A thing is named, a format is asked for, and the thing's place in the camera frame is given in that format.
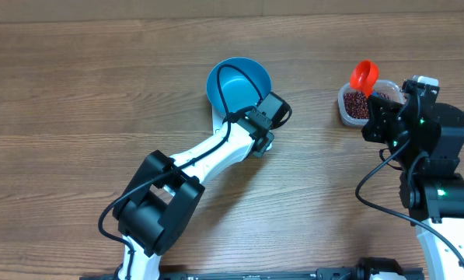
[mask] clear plastic container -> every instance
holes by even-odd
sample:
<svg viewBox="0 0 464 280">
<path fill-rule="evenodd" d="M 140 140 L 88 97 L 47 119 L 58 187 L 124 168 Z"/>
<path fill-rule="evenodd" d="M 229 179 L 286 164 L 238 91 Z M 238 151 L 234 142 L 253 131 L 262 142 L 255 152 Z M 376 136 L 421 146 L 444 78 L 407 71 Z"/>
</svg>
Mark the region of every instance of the clear plastic container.
<svg viewBox="0 0 464 280">
<path fill-rule="evenodd" d="M 395 84 L 392 81 L 377 80 L 377 82 L 373 86 L 373 90 L 378 93 L 387 94 L 390 97 L 390 99 L 393 101 L 399 102 L 401 104 L 404 103 L 403 94 L 401 93 L 400 88 L 398 87 L 397 84 Z M 342 119 L 342 122 L 347 126 L 350 126 L 352 128 L 361 128 L 368 122 L 368 119 L 356 119 L 356 118 L 349 116 L 346 112 L 346 107 L 344 106 L 344 94 L 355 92 L 355 91 L 357 90 L 352 89 L 349 86 L 349 82 L 340 89 L 339 98 L 338 98 L 340 118 Z"/>
</svg>

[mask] red measuring spoon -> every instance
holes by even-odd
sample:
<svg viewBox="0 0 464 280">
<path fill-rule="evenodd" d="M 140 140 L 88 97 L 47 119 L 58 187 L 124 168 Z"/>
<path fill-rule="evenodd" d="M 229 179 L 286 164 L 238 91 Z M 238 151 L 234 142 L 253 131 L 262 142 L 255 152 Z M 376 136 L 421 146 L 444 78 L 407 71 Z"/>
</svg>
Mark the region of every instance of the red measuring spoon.
<svg viewBox="0 0 464 280">
<path fill-rule="evenodd" d="M 373 85 L 379 78 L 379 67 L 369 61 L 364 60 L 356 66 L 351 74 L 351 88 L 363 92 L 366 98 L 373 94 Z"/>
</svg>

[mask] blue bowl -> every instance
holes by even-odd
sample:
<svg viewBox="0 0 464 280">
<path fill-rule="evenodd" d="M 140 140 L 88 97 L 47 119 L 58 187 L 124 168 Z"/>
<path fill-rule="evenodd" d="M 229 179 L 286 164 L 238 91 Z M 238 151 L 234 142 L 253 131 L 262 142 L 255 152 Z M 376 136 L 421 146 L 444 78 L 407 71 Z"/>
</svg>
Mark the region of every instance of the blue bowl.
<svg viewBox="0 0 464 280">
<path fill-rule="evenodd" d="M 206 90 L 211 105 L 225 116 L 225 108 L 219 96 L 216 72 L 223 64 L 233 65 L 246 73 L 256 84 L 261 96 L 266 97 L 271 92 L 271 78 L 266 69 L 250 58 L 229 58 L 216 65 L 208 76 Z M 247 106 L 256 105 L 259 100 L 253 85 L 240 72 L 233 68 L 223 68 L 220 73 L 223 96 L 230 112 L 236 112 Z"/>
</svg>

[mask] wooden table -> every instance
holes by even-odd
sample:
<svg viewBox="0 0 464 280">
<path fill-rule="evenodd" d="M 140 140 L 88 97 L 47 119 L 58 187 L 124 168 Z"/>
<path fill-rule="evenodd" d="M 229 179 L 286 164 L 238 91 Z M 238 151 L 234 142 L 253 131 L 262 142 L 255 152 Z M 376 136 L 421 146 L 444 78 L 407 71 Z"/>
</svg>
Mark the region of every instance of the wooden table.
<svg viewBox="0 0 464 280">
<path fill-rule="evenodd" d="M 211 135 L 206 78 L 236 56 L 264 65 L 294 114 L 262 159 L 206 186 L 162 265 L 290 271 L 380 256 L 424 267 L 409 223 L 354 197 L 382 145 L 341 124 L 336 98 L 370 58 L 398 84 L 440 79 L 439 100 L 464 110 L 464 13 L 0 25 L 0 279 L 112 273 L 123 248 L 98 233 L 99 214 L 148 153 Z M 464 146 L 460 156 L 464 176 Z M 406 212 L 398 177 L 385 168 L 363 195 Z"/>
</svg>

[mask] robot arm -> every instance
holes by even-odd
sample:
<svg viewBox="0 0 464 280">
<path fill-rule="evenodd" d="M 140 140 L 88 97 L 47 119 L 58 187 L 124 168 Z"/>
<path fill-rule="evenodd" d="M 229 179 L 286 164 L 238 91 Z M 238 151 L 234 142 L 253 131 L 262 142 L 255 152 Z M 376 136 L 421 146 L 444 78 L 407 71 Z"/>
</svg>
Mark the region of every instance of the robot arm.
<svg viewBox="0 0 464 280">
<path fill-rule="evenodd" d="M 464 258 L 464 180 L 455 173 L 464 143 L 464 112 L 435 103 L 437 80 L 415 76 L 402 91 L 408 94 L 404 105 L 368 98 L 370 119 L 363 137 L 386 143 L 392 154 L 410 142 L 396 157 L 403 170 L 401 202 L 411 218 L 439 232 Z M 416 231 L 431 279 L 464 279 L 464 267 L 452 250 L 426 229 L 417 226 Z"/>
<path fill-rule="evenodd" d="M 262 156 L 274 139 L 270 130 L 281 123 L 288 111 L 290 107 L 285 101 L 270 93 L 258 108 L 238 112 L 225 120 L 231 122 L 228 141 L 182 170 L 177 167 L 220 143 L 227 135 L 228 125 L 223 125 L 213 136 L 186 152 L 170 157 L 160 151 L 148 155 L 124 193 L 172 171 L 171 176 L 156 181 L 154 186 L 164 188 L 173 199 L 166 204 L 149 188 L 142 188 L 114 208 L 113 216 L 119 221 L 119 231 L 134 247 L 134 252 L 125 247 L 124 263 L 116 273 L 118 279 L 124 280 L 130 275 L 130 280 L 158 280 L 160 258 L 185 230 L 204 193 L 202 184 L 250 154 Z"/>
</svg>

